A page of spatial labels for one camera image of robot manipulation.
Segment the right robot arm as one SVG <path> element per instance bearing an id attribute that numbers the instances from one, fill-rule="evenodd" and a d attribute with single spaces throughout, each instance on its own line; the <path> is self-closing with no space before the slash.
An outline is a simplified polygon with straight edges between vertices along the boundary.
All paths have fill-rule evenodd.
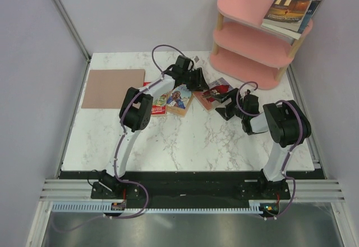
<path id="1" fill-rule="evenodd" d="M 227 93 L 216 94 L 216 101 L 230 102 L 215 110 L 225 120 L 236 116 L 241 119 L 247 135 L 268 132 L 273 140 L 269 159 L 260 171 L 257 192 L 262 198 L 271 198 L 289 177 L 286 175 L 293 150 L 311 135 L 311 125 L 293 100 L 280 100 L 263 105 L 259 112 L 259 98 L 248 90 L 244 96 L 235 88 Z"/>

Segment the blue Nineteen Eighty-Four book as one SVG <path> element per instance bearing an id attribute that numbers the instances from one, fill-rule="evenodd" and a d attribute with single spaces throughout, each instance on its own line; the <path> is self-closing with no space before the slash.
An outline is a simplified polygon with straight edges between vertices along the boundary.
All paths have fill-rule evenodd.
<path id="1" fill-rule="evenodd" d="M 320 4 L 320 1 L 311 1 L 311 4 L 307 10 L 307 13 L 305 14 L 302 23 L 300 25 L 300 28 L 297 31 L 292 31 L 280 27 L 276 27 L 273 25 L 268 26 L 262 26 L 262 28 L 266 30 L 273 31 L 278 34 L 282 34 L 284 36 L 299 40 L 300 37 L 306 35 L 312 28 L 312 17 L 315 14 L 318 6 Z"/>

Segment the pink Shakespeare story book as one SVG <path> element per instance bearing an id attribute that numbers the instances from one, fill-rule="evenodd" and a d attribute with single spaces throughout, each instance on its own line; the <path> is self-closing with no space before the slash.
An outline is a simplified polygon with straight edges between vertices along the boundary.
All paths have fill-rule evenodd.
<path id="1" fill-rule="evenodd" d="M 223 78 L 219 78 L 208 84 L 209 90 L 194 92 L 194 97 L 199 101 L 206 111 L 211 111 L 221 105 L 214 99 L 217 94 L 223 94 L 231 91 L 233 87 Z"/>

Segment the brown Edward Tulane book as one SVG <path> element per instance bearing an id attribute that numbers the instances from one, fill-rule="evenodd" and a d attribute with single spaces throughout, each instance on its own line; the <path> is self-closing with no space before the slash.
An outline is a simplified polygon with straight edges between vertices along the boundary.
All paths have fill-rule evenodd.
<path id="1" fill-rule="evenodd" d="M 297 31 L 312 0 L 274 0 L 263 18 L 262 26 Z"/>

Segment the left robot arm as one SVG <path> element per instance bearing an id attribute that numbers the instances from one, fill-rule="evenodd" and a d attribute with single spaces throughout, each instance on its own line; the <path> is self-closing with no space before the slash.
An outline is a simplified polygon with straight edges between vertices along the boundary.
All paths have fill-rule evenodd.
<path id="1" fill-rule="evenodd" d="M 104 170 L 99 172 L 99 182 L 104 185 L 104 192 L 110 198 L 118 198 L 123 192 L 121 177 L 126 172 L 127 161 L 134 143 L 151 118 L 153 100 L 184 85 L 192 92 L 208 90 L 202 68 L 194 67 L 194 61 L 180 55 L 174 64 L 164 71 L 160 77 L 142 88 L 130 87 L 125 95 L 120 113 L 120 125 L 123 128 L 114 157 Z"/>

